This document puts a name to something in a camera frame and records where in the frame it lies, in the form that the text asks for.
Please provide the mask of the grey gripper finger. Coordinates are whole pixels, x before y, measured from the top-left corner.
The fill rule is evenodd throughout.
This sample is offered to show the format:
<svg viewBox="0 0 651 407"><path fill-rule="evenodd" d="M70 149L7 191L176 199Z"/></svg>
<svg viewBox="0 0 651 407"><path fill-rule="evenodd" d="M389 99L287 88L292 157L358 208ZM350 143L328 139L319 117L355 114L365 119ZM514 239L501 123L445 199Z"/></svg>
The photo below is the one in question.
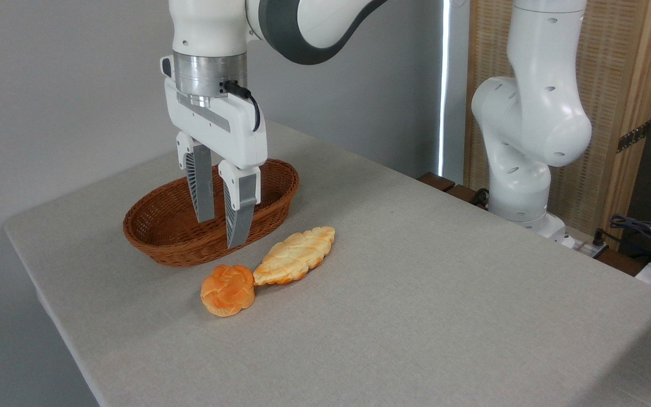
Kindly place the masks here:
<svg viewBox="0 0 651 407"><path fill-rule="evenodd" d="M185 132L176 137L179 167L186 173L189 194L199 223L214 219L214 181L211 152Z"/></svg>
<svg viewBox="0 0 651 407"><path fill-rule="evenodd" d="M261 203L261 170L257 166L241 170L222 160L219 175L224 183L227 243L236 248L246 243L255 206Z"/></svg>

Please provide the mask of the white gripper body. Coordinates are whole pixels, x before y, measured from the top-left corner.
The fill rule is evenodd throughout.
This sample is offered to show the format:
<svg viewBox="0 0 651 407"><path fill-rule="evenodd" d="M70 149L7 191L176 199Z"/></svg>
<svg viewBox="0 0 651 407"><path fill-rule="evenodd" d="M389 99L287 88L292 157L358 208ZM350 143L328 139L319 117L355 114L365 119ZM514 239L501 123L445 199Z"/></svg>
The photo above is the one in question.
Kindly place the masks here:
<svg viewBox="0 0 651 407"><path fill-rule="evenodd" d="M177 143L179 167L202 145L245 170L268 157L263 112L246 91L246 56L161 58L166 104L173 124L184 134Z"/></svg>

